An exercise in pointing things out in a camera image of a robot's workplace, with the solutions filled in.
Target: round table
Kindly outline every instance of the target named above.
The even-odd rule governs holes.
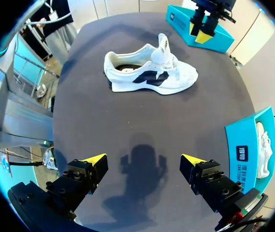
[[[131,53],[158,34],[197,69],[189,89],[114,93],[103,72],[109,51]],[[73,159],[107,153],[108,172],[79,205],[82,224],[98,231],[213,231],[221,216],[195,196],[179,171],[181,154],[214,159],[229,175],[225,126],[254,113],[227,54],[189,47],[162,13],[108,17],[77,35],[59,79],[54,143],[59,171]]]

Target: person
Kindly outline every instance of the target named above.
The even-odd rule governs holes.
[[[70,13],[70,9],[67,0],[47,0],[31,17],[31,21],[53,21],[68,13]],[[52,55],[63,65],[77,35],[72,16],[70,15],[55,23],[37,24],[36,26],[43,28],[43,34]]]

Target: blue display stand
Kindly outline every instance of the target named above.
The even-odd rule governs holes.
[[[257,122],[261,122],[264,130],[268,132],[273,151],[268,162],[270,174],[263,179],[257,179]],[[263,193],[273,176],[275,167],[275,122],[272,108],[268,107],[226,126],[226,134],[229,147],[230,179],[242,183],[243,193],[247,193],[252,188],[256,188]]]
[[[205,43],[195,42],[196,37],[189,34],[189,21],[195,11],[180,6],[169,5],[166,20],[179,33],[188,46],[202,47],[225,53],[234,38],[220,25],[215,29],[215,36]]]

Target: white shoe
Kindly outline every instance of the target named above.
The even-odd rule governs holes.
[[[147,43],[134,53],[106,54],[104,73],[113,92],[148,88],[168,95],[181,92],[195,83],[198,78],[196,69],[171,54],[165,34],[159,34],[158,40],[158,48]]]
[[[271,149],[271,140],[268,137],[268,132],[264,131],[262,123],[256,124],[258,134],[258,172],[257,178],[266,178],[270,172],[268,170],[268,161],[273,154]]]

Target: shoe tongue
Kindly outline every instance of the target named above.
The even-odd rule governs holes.
[[[172,55],[165,34],[158,35],[159,46],[152,53],[152,61],[157,64],[168,64],[172,62]]]

